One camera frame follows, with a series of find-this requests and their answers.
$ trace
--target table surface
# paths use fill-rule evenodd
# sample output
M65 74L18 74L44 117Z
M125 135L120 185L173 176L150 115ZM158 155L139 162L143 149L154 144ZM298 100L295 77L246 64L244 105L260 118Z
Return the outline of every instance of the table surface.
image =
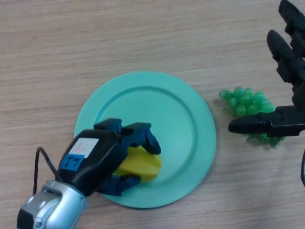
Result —
M293 0L305 11L303 0ZM209 175L185 198L152 210L89 198L79 229L304 228L302 136L277 148L227 131L218 92L262 90L292 104L266 44L284 33L279 0L1 0L0 227L16 228L32 192L34 155L57 164L90 94L122 73L154 70L192 85L215 118L218 143ZM38 187L53 175L41 160Z

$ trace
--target blue label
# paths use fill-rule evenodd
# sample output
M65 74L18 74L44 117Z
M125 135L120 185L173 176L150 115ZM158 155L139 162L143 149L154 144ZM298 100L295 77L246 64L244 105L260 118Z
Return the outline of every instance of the blue label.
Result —
M83 161L84 158L85 155L67 154L61 161L60 168L76 171L81 165L81 162Z

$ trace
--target plate rim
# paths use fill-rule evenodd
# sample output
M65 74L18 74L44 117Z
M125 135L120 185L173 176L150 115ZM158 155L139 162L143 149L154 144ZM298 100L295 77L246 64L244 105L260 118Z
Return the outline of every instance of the plate rim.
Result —
M156 203L156 201L154 200L151 204L147 204L147 201L145 202L145 204L131 204L128 203L128 201L126 201L126 198L124 199L123 197L112 197L112 196L107 196L107 195L103 195L105 196L107 199L112 200L113 202L117 203L117 204L121 204L127 207L132 207L132 208L155 208L155 207L161 207L161 206L165 206L168 204L171 204L173 202L176 202L178 200L180 200L181 198L183 198L184 196L188 195L190 192L192 192L192 190L194 190L200 183L201 181L206 177L206 174L208 173L208 171L211 168L211 165L213 163L214 160L214 156L215 156L215 152L216 152L216 142L217 142L217 137L216 137L216 126L215 126L215 121L214 118L212 116L212 112L210 110L210 108L208 107L206 101L201 97L201 95L193 88L191 87L189 84L187 84L185 81L183 81L182 79L172 76L170 74L167 73L162 73L162 72L155 72L155 71L139 71L139 72L130 72L130 73L125 73L123 75L117 76L107 82L105 82L104 84L102 84L101 86L99 86L90 96L89 98L86 100L85 104L82 106L81 111L79 112L76 124L75 124L75 129L74 129L74 136L76 136L81 130L83 130L84 128L78 128L79 126L81 126L80 122L82 121L82 117L87 117L86 111L87 109L90 107L92 107L93 104L91 104L92 100L95 100L95 97L98 96L103 96L106 95L107 97L105 98L106 101L109 101L113 96L115 96L118 92L112 90L112 87L116 88L116 84L118 82L121 81L121 88L122 90L127 90L126 83L127 82L132 82L132 86L128 86L128 88L134 88L136 86L151 86L151 85L155 85L161 89L165 89L169 92L171 92L172 94L174 94L175 96L177 96L179 99L181 99L181 101L187 106L188 110L191 112L190 114L194 116L194 114L196 114L196 117L193 117L193 121L195 122L195 129L198 132L197 133L197 137L200 138L200 136L204 135L204 128L203 128L203 123L205 122L205 120L202 120L201 123L198 123L198 120L200 120L200 115L198 115L200 112L204 112L206 113L205 115L208 115L208 118L210 119L210 123L205 122L205 124L208 126L208 129L210 131L209 136L210 139L213 140L213 142L209 142L210 145L210 156L208 158L208 162L205 165L206 169L204 171L202 171L200 174L200 179L196 179L196 181L192 179L190 179L190 183L191 183L191 188L188 188L187 191L181 193L179 195L179 197L173 198L172 200L163 200L163 203ZM181 92L184 90L188 90L188 94L190 98L186 98L185 95L181 95L178 92ZM196 100L196 103L199 104L199 107L194 107L194 102L192 101L192 99ZM100 105L98 106L99 109L101 110L104 105ZM90 112L90 114L92 116L94 116L92 118L92 121L95 122L96 118L97 118L97 113L93 114L93 112ZM200 140L197 139L197 148L195 151L195 155L198 154L197 151L201 150L201 148L204 146L202 146L202 144L200 145Z

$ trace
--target grape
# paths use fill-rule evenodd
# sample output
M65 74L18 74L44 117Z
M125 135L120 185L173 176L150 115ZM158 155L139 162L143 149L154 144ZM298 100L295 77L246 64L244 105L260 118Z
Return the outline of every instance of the grape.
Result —
M228 104L232 110L235 110L238 106L238 100L235 97L228 99Z
M254 104L251 104L247 106L247 113L249 115L255 115L258 113L258 108Z
M252 96L252 99L255 104L261 104L264 102L265 94L260 91L255 92L254 95Z
M272 102L269 99L265 99L262 103L262 105L272 104Z
M249 105L251 104L251 96L247 95L247 94L244 94L240 99L239 99L239 102L242 104L242 105Z
M269 113L269 112L272 112L272 111L275 110L275 106L272 103L270 103L270 104L263 104L261 110L264 113Z
M236 114L238 116L244 116L246 114L246 107L244 105L239 105L236 108Z
M234 89L234 95L236 97L241 97L243 94L244 94L244 89L242 87L238 86Z
M230 92L229 90L221 90L219 92L219 97L222 99L227 99L231 94L233 94L233 93Z
M250 87L247 87L245 90L244 90L244 96L248 95L248 96L252 96L254 93L253 89L250 88Z

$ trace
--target green grapes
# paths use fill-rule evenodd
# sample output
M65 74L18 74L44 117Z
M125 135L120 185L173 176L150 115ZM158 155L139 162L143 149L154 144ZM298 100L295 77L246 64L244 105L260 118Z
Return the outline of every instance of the green grapes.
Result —
M259 112L269 113L275 110L273 103L265 98L261 91L254 92L250 87L236 87L233 92L226 89L219 92L219 97L226 101L230 108L230 113L234 116L243 117L255 115ZM263 144L271 147L277 146L284 137L268 137L267 134L249 135L249 139L258 139Z

